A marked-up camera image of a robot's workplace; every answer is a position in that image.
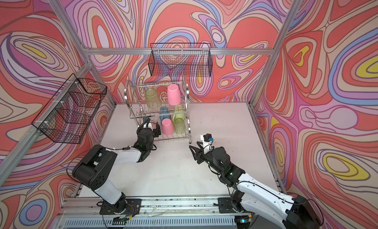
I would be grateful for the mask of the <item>pink plastic cup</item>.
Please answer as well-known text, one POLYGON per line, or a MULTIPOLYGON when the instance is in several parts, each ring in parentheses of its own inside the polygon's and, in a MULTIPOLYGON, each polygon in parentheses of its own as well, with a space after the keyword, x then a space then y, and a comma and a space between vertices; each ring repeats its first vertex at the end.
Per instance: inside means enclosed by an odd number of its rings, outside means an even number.
POLYGON ((161 128, 164 135, 172 135, 175 131, 172 121, 168 118, 162 120, 161 128))
POLYGON ((181 103, 181 92, 177 84, 170 84, 167 87, 167 99, 168 103, 172 106, 176 106, 181 103))

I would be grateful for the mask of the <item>blue ceramic mug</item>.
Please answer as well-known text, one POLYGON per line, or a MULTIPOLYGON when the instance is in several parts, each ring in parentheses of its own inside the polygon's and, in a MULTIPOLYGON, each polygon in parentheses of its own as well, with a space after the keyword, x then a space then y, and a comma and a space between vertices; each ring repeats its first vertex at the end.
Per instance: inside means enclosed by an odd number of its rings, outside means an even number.
POLYGON ((159 111, 159 118, 160 121, 162 122, 164 119, 171 119, 170 114, 169 114, 169 109, 166 106, 162 106, 159 111))

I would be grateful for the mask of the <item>green transparent cup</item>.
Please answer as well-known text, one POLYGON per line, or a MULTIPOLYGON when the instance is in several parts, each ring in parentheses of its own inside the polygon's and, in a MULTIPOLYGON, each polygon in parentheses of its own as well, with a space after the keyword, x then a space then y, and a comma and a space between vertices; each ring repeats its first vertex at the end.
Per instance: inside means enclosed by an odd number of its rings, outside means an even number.
POLYGON ((160 98, 155 89, 148 89, 145 92, 145 101, 150 110, 158 110, 161 107, 160 98))
POLYGON ((186 133, 185 121, 182 118, 174 119, 174 129, 177 135, 184 135, 186 133))

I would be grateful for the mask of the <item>light green ceramic mug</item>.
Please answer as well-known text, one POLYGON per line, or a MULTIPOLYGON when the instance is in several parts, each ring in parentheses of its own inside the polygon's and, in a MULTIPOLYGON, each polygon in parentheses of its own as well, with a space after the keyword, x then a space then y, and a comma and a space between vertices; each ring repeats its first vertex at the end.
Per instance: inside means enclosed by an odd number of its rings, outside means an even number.
POLYGON ((185 118, 186 118, 186 115, 185 115, 185 111, 182 105, 176 105, 174 107, 173 120, 176 120, 176 119, 185 120, 185 118))

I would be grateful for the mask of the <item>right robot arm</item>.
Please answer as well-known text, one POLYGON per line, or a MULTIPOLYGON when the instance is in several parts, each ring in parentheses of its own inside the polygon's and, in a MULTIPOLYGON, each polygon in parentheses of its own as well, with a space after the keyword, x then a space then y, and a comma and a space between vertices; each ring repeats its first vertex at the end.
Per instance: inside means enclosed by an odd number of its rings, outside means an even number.
POLYGON ((233 211, 255 213, 281 229, 319 229, 322 226, 323 219, 308 199, 286 195, 254 179, 231 162, 223 147, 199 142, 189 149, 198 164, 206 163, 221 183, 233 189, 233 211))

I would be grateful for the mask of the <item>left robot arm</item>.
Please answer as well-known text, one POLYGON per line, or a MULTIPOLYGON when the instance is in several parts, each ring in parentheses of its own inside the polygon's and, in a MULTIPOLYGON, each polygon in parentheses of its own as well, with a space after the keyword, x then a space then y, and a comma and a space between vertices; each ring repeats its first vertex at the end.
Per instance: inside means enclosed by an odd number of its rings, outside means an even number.
POLYGON ((145 161, 157 149, 154 140, 161 135, 161 129, 159 124, 146 119, 136 130, 136 135, 133 146, 119 149, 94 146, 72 170, 72 177, 100 196, 116 214, 124 212, 128 203, 125 194, 109 179, 114 165, 145 161))

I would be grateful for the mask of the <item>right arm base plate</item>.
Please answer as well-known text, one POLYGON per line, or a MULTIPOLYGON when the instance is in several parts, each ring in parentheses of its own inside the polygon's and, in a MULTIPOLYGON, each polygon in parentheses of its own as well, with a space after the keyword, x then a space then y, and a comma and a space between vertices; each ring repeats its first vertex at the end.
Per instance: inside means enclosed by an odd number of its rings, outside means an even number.
POLYGON ((217 207, 221 214, 245 212, 245 210, 238 206, 230 197, 219 197, 218 202, 213 203, 213 206, 217 207))

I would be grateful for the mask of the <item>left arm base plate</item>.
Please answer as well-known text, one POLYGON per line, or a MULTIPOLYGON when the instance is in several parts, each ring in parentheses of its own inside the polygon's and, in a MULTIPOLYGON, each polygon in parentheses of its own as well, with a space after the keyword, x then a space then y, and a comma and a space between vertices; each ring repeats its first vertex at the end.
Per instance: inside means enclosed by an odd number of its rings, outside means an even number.
POLYGON ((107 201, 100 201, 96 205, 100 207, 100 215, 137 215, 140 212, 142 199, 126 198, 121 199, 116 204, 107 201))

